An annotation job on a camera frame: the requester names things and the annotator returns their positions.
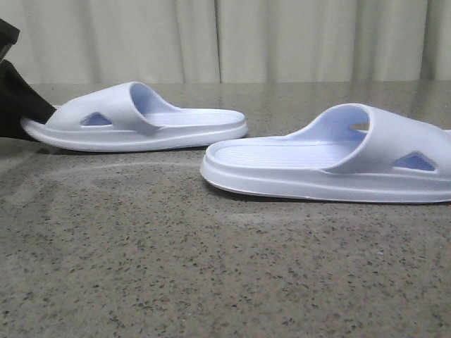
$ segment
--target white slide sandal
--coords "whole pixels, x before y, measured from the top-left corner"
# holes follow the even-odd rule
[[[205,146],[247,134],[242,113],[178,108],[153,89],[129,82],[57,107],[45,124],[23,118],[41,142],[78,151],[152,151]]]
[[[352,126],[368,123],[368,131]],[[451,134],[363,104],[329,108],[298,132],[211,145],[201,174],[241,194],[328,201],[451,200]]]

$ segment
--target speckled stone surface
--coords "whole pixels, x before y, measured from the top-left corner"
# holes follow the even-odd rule
[[[35,86],[55,104],[102,87]],[[154,88],[242,111],[251,137],[350,101],[451,129],[451,82]],[[449,204],[234,195],[203,154],[0,139],[0,337],[451,337]]]

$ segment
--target black object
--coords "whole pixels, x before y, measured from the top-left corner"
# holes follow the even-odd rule
[[[45,123],[55,110],[29,86],[11,62],[0,63],[0,137],[32,139],[20,126],[20,118]]]
[[[0,19],[0,61],[8,53],[8,50],[17,42],[19,37],[17,28]]]

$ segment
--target curtain fold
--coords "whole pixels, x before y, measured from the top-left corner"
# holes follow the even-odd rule
[[[451,80],[451,0],[1,0],[29,83]]]

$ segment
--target triangular cutout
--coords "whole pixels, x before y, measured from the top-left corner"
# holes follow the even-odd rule
[[[110,125],[111,121],[99,112],[92,113],[81,122],[82,125]]]
[[[434,171],[433,161],[419,151],[411,152],[409,155],[395,161],[393,166],[417,170]]]

